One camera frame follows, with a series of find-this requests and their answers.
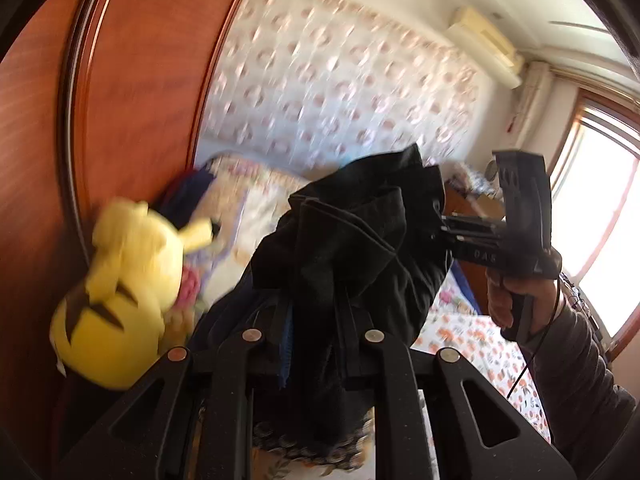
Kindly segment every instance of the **device handle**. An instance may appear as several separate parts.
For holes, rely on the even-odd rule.
[[[512,292],[511,299],[513,301],[513,307],[511,308],[513,325],[510,328],[500,330],[500,334],[507,341],[524,344],[529,339],[535,298],[529,294],[514,294]]]

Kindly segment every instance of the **floral bedspread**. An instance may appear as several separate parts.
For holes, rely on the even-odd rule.
[[[216,179],[194,212],[194,218],[217,219],[222,230],[213,245],[191,256],[191,265],[200,269],[205,306],[222,296],[238,282],[244,267],[260,240],[275,229],[277,219],[288,209],[290,193],[306,181],[266,166],[225,155],[215,159],[211,171]],[[412,348],[435,353],[440,348],[456,348],[504,396],[524,366],[515,343],[505,341],[489,317],[478,316],[466,300],[455,278],[448,273],[420,336]],[[435,457],[433,437],[424,397],[422,413]],[[550,433],[536,387],[527,372],[517,384],[511,403],[538,432],[550,442]],[[318,465],[304,459],[292,460],[286,449],[267,452],[254,449],[253,478],[259,480],[312,480],[327,475],[333,479],[369,480],[375,478],[374,425],[366,426],[358,439],[350,466]],[[434,479],[439,478],[433,459]]]

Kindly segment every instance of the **person's forearm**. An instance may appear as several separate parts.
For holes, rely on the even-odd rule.
[[[540,334],[522,348],[530,358]],[[623,433],[635,399],[614,385],[587,320],[566,306],[536,355],[531,373],[554,445],[586,478]]]

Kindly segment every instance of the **plush toy body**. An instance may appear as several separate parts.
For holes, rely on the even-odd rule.
[[[100,386],[129,388],[158,358],[162,316],[178,297],[183,254],[211,237],[206,219],[178,232],[146,203],[111,202],[95,225],[96,252],[85,280],[51,321],[59,359]]]

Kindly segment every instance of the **yellow plush toy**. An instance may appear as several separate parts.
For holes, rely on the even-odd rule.
[[[146,203],[112,201],[95,225],[86,278],[51,321],[60,361],[105,388],[134,384],[158,358],[162,316],[178,296],[183,254],[211,239],[207,219],[177,231]]]

